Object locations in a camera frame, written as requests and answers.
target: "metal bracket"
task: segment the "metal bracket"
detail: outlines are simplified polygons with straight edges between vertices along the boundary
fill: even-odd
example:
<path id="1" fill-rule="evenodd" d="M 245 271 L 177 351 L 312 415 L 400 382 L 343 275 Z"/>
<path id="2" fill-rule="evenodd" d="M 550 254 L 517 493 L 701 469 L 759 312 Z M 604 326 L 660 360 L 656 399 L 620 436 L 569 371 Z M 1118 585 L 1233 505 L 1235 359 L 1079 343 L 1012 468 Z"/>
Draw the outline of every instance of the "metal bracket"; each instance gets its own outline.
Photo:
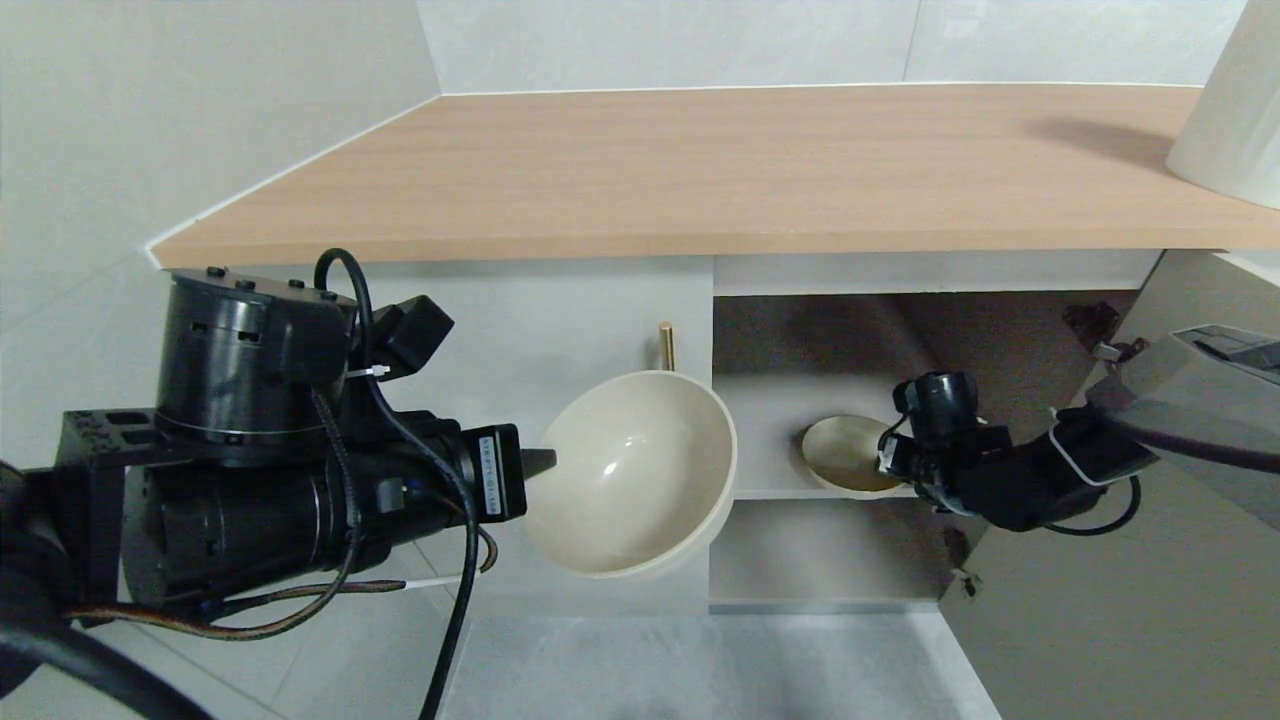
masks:
<path id="1" fill-rule="evenodd" d="M 1068 305 L 1066 310 L 1062 311 L 1062 322 L 1075 333 L 1075 340 L 1080 342 L 1080 346 L 1093 359 L 1112 365 L 1132 360 L 1148 345 L 1140 337 L 1133 342 L 1112 343 L 1111 338 L 1120 328 L 1120 313 L 1107 302 Z"/>

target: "open cabinet door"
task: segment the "open cabinet door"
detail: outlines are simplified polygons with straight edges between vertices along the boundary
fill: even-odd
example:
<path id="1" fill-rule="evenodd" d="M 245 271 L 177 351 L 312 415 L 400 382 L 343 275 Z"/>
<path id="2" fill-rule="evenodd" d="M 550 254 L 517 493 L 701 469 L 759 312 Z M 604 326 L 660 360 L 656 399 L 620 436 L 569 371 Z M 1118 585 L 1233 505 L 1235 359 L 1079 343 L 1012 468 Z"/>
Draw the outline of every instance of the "open cabinet door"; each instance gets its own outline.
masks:
<path id="1" fill-rule="evenodd" d="M 1211 252 L 1171 251 L 1116 340 L 1206 323 L 1280 337 L 1280 288 Z M 1161 461 L 1142 478 L 1124 529 L 993 528 L 965 565 L 975 592 L 957 582 L 943 597 L 1005 720 L 1277 717 L 1280 533 L 1210 489 L 1211 477 Z M 1069 524 L 1110 521 L 1128 493 L 1117 486 Z"/>

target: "cabinet door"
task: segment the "cabinet door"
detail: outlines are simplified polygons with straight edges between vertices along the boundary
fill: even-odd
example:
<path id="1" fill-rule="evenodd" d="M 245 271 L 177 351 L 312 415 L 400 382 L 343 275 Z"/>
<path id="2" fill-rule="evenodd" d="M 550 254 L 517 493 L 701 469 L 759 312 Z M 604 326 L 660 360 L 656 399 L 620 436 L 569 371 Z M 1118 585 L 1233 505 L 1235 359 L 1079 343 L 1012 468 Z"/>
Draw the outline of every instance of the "cabinet door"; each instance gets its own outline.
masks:
<path id="1" fill-rule="evenodd" d="M 515 423 L 521 445 L 536 447 L 582 392 L 655 369 L 663 320 L 675 325 L 677 370 L 710 384 L 709 258 L 416 263 L 369 274 L 375 304 L 426 293 L 456 322 L 422 372 L 384 386 L 398 410 L 428 409 L 463 427 Z M 477 614 L 707 612 L 708 552 L 649 582 L 586 580 L 548 564 L 524 519 L 486 529 L 500 555 L 476 582 Z M 461 528 L 419 547 L 439 574 L 461 570 Z"/>
<path id="2" fill-rule="evenodd" d="M 1170 251 L 1116 340 L 1203 323 L 1280 337 L 1280 288 Z M 1143 489 L 1108 536 L 992 529 L 966 564 L 977 593 L 947 591 L 942 612 L 1004 717 L 1275 717 L 1280 533 L 1166 461 Z M 1117 488 L 1070 524 L 1126 503 Z"/>

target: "beige bowl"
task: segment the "beige bowl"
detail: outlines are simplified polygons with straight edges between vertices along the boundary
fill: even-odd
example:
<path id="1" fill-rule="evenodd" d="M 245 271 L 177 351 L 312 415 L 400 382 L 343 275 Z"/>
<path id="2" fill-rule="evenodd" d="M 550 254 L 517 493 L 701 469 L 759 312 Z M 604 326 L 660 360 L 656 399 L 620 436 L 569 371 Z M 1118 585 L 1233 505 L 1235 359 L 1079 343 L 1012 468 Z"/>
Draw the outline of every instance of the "beige bowl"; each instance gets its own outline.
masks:
<path id="1" fill-rule="evenodd" d="M 902 483 L 876 471 L 881 434 L 888 425 L 861 415 L 819 420 L 800 439 L 800 457 L 810 477 L 856 500 L 890 497 Z"/>
<path id="2" fill-rule="evenodd" d="M 588 578 L 654 577 L 707 548 L 733 503 L 737 433 L 710 388 L 676 373 L 614 378 L 579 397 L 539 447 L 530 539 Z"/>

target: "label sticker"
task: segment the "label sticker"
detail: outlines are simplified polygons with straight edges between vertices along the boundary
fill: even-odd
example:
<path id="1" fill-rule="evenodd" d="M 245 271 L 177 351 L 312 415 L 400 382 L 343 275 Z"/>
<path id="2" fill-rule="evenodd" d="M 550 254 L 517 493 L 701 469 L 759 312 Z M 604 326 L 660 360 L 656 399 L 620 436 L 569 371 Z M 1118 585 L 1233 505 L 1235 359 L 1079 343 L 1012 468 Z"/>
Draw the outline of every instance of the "label sticker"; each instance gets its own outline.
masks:
<path id="1" fill-rule="evenodd" d="M 498 478 L 498 438 L 480 438 L 480 482 L 484 491 L 484 511 L 502 514 L 502 486 Z"/>

